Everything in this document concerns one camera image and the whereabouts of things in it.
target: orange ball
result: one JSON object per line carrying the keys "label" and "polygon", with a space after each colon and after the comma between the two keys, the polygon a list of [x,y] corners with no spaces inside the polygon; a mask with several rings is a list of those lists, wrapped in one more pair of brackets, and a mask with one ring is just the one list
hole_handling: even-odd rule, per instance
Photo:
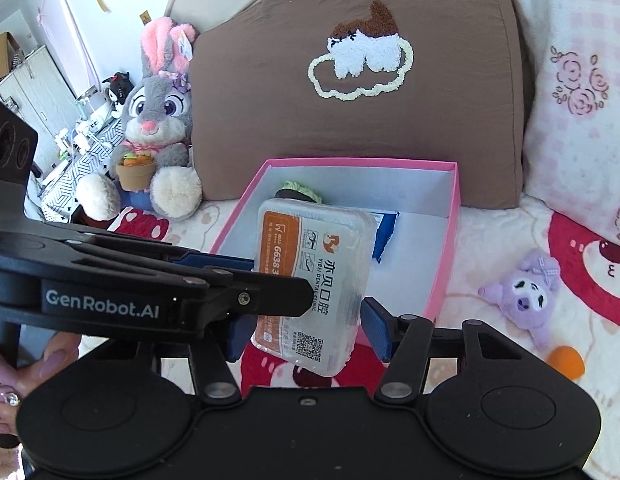
{"label": "orange ball", "polygon": [[559,346],[552,350],[546,361],[552,368],[571,381],[586,373],[586,365],[579,353],[571,346]]}

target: brown pillow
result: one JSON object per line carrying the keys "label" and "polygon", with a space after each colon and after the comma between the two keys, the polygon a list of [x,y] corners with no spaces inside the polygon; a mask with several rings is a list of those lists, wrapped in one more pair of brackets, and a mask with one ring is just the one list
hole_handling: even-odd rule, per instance
{"label": "brown pillow", "polygon": [[511,0],[261,0],[203,33],[190,69],[209,200],[239,197],[269,158],[378,156],[458,162],[464,205],[519,201]]}

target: gray stuffed rabbit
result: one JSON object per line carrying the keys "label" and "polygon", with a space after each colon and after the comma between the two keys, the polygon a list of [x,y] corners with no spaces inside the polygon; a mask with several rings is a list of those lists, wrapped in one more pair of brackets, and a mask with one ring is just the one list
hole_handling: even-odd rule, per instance
{"label": "gray stuffed rabbit", "polygon": [[130,156],[152,156],[156,173],[149,186],[154,210],[173,220],[191,216],[202,199],[188,145],[192,133],[192,98],[188,72],[194,28],[159,18],[143,30],[143,79],[128,95],[121,116],[124,140],[110,157],[108,173],[84,176],[76,198],[94,220],[110,220],[121,210],[121,196],[113,182],[117,167]]}

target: window curtain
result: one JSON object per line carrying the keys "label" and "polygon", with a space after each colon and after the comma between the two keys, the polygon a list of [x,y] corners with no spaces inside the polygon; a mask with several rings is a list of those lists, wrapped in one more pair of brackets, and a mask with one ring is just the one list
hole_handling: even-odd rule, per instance
{"label": "window curtain", "polygon": [[68,0],[43,0],[37,21],[63,67],[74,96],[79,97],[91,86],[99,89],[99,78]]}

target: white cabinet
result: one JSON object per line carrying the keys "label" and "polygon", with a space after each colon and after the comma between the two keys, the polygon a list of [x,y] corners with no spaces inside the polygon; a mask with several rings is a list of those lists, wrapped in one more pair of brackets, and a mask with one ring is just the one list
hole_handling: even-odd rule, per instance
{"label": "white cabinet", "polygon": [[74,96],[56,68],[45,46],[0,82],[0,100],[11,107],[38,134],[35,164],[46,176],[59,163],[54,137],[63,128],[74,128],[78,111]]}

